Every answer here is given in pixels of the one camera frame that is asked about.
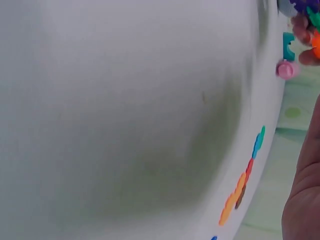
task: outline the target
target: pink toy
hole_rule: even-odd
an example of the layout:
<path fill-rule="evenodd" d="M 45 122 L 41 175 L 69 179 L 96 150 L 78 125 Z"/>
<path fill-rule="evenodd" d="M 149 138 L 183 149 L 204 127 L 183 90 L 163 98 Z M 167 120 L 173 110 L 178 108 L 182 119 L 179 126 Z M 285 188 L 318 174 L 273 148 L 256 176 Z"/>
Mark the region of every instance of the pink toy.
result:
<path fill-rule="evenodd" d="M 276 75 L 284 80 L 296 77 L 300 73 L 300 66 L 294 61 L 281 60 L 276 66 Z"/>

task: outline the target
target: white bathtub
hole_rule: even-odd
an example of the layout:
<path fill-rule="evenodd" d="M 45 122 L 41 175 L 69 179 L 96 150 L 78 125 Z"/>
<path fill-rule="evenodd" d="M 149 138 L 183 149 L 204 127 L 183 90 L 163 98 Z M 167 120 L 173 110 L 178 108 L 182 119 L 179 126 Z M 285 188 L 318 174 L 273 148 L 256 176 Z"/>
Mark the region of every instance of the white bathtub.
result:
<path fill-rule="evenodd" d="M 1 239 L 233 238 L 278 119 L 284 21 L 270 1 L 256 35 L 255 3 L 229 5 L 0 3 Z M 262 126 L 241 206 L 219 225 Z"/>

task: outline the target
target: orange toy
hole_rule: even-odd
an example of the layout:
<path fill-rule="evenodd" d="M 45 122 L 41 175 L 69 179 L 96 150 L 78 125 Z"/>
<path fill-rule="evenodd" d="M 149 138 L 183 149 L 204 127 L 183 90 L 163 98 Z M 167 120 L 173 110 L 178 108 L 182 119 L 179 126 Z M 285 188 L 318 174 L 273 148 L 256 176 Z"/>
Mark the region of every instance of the orange toy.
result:
<path fill-rule="evenodd" d="M 320 33 L 316 30 L 311 41 L 314 55 L 320 59 Z"/>

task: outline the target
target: human hand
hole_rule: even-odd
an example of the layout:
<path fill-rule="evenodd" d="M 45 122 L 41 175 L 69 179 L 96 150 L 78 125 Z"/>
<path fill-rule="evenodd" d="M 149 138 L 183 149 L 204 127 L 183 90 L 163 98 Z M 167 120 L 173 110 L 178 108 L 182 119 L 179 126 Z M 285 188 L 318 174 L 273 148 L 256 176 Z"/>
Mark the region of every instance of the human hand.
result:
<path fill-rule="evenodd" d="M 307 17 L 298 14 L 291 18 L 291 23 L 293 25 L 293 34 L 296 38 L 304 45 L 311 47 L 311 39 L 315 28 L 308 27 L 309 21 Z M 320 59 L 316 57 L 312 49 L 303 51 L 299 55 L 299 62 L 308 66 L 320 66 Z"/>
<path fill-rule="evenodd" d="M 283 240 L 320 239 L 320 96 L 282 214 Z"/>

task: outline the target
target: green toy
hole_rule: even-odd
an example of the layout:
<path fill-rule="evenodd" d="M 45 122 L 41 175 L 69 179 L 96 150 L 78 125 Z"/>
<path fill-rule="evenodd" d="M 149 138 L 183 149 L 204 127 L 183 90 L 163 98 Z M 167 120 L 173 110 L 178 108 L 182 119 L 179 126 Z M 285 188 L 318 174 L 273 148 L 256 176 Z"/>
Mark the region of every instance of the green toy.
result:
<path fill-rule="evenodd" d="M 306 12 L 309 15 L 309 19 L 312 23 L 313 26 L 315 26 L 315 28 L 318 30 L 318 32 L 320 32 L 320 13 L 314 13 L 314 11 L 312 11 L 312 9 L 310 7 L 306 8 Z"/>

